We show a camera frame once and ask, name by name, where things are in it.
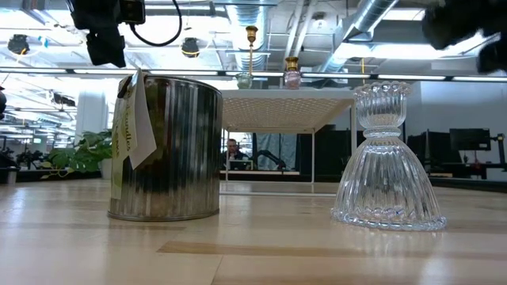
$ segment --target computer monitor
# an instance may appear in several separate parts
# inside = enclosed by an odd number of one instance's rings
[[[490,129],[450,129],[453,150],[491,150]]]

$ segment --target ceiling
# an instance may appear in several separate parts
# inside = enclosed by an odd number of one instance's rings
[[[420,20],[429,0],[400,0],[389,10],[375,28],[373,40],[365,42],[336,42],[337,27],[345,23],[356,12],[357,0],[215,0],[215,12],[209,10],[209,2],[179,1],[183,27],[179,39],[166,47],[150,47],[138,40],[127,25],[120,26],[126,40],[124,50],[127,68],[172,69],[172,70],[238,70],[238,57],[245,51],[238,47],[248,46],[244,27],[234,24],[237,6],[256,7],[260,4],[266,17],[258,17],[264,25],[263,47],[254,54],[263,58],[262,70],[280,71],[284,68],[285,50],[288,46],[291,27],[297,25],[296,35],[303,34],[307,17],[306,36],[298,54],[299,65],[306,70],[318,70],[333,54],[343,59],[341,72],[387,73],[387,74],[476,74],[475,53],[484,39],[480,36],[446,53],[436,53],[425,42],[421,42]],[[40,9],[22,9],[23,4]],[[178,18],[171,2],[146,0],[146,24],[137,27],[143,37],[154,42],[169,39],[177,31]],[[300,19],[295,19],[298,4],[303,3]],[[14,34],[29,36],[30,52],[25,56],[15,55],[7,49]],[[198,39],[200,55],[189,59],[181,53],[184,38]],[[297,49],[298,36],[292,43],[290,54]],[[337,46],[340,52],[334,53]],[[65,0],[4,0],[0,4],[0,66],[1,67],[52,67],[90,68],[90,57],[86,50],[86,32],[74,27]],[[116,68],[111,64],[101,68]],[[90,80],[103,78],[35,76],[33,74],[0,74],[0,84],[7,87],[9,109],[42,108],[59,109],[48,100],[48,93],[59,93],[78,103],[81,88],[92,83]],[[108,84],[116,84],[117,78]],[[60,118],[69,122],[60,127],[63,131],[73,130],[75,108],[69,112],[38,112],[44,116]],[[17,119],[8,118],[9,124],[19,124]]]

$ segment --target light wood surface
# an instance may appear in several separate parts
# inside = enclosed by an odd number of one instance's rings
[[[436,188],[446,231],[403,233],[331,221],[335,189],[231,182],[220,215],[125,222],[108,181],[2,186],[0,284],[507,284],[507,195]],[[245,195],[270,192],[307,196]]]

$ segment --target wall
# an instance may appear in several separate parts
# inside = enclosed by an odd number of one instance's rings
[[[450,128],[489,128],[492,136],[507,134],[507,84],[418,82],[407,104],[407,135],[426,129],[449,132]],[[480,162],[498,163],[498,147],[478,151]],[[473,161],[473,153],[467,156]],[[507,173],[489,169],[488,179],[507,181]]]

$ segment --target pink glass bottle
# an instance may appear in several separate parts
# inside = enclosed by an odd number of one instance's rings
[[[299,89],[301,85],[301,73],[298,70],[298,58],[289,56],[285,59],[285,62],[287,63],[287,70],[284,74],[285,88]]]

